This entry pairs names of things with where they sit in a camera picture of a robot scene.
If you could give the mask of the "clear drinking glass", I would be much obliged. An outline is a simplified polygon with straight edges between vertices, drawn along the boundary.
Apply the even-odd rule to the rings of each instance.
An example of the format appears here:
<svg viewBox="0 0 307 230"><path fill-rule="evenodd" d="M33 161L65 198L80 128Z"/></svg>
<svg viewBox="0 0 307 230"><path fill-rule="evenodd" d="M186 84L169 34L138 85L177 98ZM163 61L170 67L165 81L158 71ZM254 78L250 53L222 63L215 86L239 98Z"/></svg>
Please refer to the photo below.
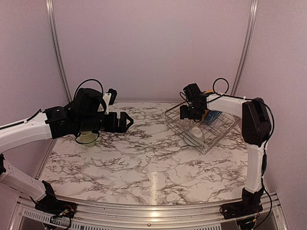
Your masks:
<svg viewBox="0 0 307 230"><path fill-rule="evenodd" d="M190 127L193 127L195 125L195 121L189 120L189 119L184 119L184 120L182 120L182 125L184 127L190 128Z"/></svg>

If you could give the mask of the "blue polka dot plate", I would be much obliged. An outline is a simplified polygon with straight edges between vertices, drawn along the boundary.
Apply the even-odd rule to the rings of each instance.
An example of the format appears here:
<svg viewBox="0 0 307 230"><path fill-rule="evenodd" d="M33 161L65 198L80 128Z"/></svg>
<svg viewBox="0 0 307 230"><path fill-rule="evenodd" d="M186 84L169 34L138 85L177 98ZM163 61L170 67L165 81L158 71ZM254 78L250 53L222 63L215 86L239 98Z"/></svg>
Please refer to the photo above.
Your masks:
<svg viewBox="0 0 307 230"><path fill-rule="evenodd" d="M204 118L204 123L207 125L210 125L213 123L220 115L222 112L220 111L209 111L207 115Z"/></svg>

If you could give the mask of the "white green bowl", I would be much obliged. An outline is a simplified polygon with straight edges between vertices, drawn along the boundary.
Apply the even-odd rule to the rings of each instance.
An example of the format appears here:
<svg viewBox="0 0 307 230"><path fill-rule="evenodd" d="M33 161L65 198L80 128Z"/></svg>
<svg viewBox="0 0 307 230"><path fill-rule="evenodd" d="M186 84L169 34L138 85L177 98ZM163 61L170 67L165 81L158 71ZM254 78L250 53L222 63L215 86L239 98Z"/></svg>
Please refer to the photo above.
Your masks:
<svg viewBox="0 0 307 230"><path fill-rule="evenodd" d="M204 144L204 134L198 127L193 127L183 134L183 140L190 146L201 146Z"/></svg>

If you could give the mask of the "pale green mug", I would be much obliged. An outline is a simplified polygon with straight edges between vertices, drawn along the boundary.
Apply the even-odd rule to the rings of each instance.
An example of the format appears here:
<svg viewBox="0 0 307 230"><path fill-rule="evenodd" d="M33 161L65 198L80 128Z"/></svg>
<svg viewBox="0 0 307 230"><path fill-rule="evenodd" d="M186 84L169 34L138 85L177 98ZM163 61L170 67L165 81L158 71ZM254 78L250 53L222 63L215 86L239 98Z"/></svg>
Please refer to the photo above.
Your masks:
<svg viewBox="0 0 307 230"><path fill-rule="evenodd" d="M93 132L81 132L76 138L76 143L84 145L86 147L93 147L96 144L97 139L99 138L100 133Z"/></svg>

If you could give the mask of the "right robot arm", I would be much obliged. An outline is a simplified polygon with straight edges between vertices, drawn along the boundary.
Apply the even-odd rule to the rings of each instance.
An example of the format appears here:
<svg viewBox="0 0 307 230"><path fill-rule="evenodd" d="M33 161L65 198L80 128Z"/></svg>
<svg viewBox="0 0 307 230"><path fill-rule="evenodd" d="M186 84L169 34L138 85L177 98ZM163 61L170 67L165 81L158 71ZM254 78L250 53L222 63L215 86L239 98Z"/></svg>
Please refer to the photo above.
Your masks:
<svg viewBox="0 0 307 230"><path fill-rule="evenodd" d="M263 176L267 167L266 145L272 124L261 98L245 99L217 92L202 92L196 83L183 89L186 105L180 107L180 118L200 120L206 111L218 111L241 119L241 133L248 148L248 171L238 211L247 215L264 193Z"/></svg>

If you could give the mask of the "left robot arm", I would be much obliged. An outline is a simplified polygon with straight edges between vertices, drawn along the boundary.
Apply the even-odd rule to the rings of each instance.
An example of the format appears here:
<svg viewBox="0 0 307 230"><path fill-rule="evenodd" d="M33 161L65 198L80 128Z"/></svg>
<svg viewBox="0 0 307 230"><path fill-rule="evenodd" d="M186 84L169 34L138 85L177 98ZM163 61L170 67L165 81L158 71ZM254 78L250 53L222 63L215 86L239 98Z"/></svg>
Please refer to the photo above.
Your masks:
<svg viewBox="0 0 307 230"><path fill-rule="evenodd" d="M45 111L39 110L32 117L0 128L0 152L39 140L58 139L67 135L78 138L82 132L99 134L125 133L134 120L125 112L110 112L117 91L102 93L90 88L79 88L72 102ZM4 155L0 156L0 182L30 196L50 213L60 210L52 186L34 179L15 168Z"/></svg>

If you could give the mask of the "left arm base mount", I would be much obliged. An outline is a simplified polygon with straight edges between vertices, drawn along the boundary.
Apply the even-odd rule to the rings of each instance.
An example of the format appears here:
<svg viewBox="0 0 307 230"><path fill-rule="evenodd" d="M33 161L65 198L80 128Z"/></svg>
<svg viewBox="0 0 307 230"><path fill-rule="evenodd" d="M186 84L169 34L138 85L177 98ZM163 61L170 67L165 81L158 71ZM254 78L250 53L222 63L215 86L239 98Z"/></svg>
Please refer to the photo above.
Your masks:
<svg viewBox="0 0 307 230"><path fill-rule="evenodd" d="M74 202L68 202L63 200L57 200L53 203L46 205L38 203L35 205L35 209L52 214L54 218L68 217L74 218L77 204Z"/></svg>

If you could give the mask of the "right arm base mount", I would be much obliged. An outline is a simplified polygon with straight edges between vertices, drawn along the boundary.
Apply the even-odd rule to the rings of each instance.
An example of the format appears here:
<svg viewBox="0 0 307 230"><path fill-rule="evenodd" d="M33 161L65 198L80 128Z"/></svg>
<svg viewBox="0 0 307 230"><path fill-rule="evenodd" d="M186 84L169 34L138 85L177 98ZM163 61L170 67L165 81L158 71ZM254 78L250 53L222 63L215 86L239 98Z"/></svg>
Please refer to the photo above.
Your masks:
<svg viewBox="0 0 307 230"><path fill-rule="evenodd" d="M242 201L223 204L220 213L224 219L240 218L248 215L259 214L263 211L262 203L244 205Z"/></svg>

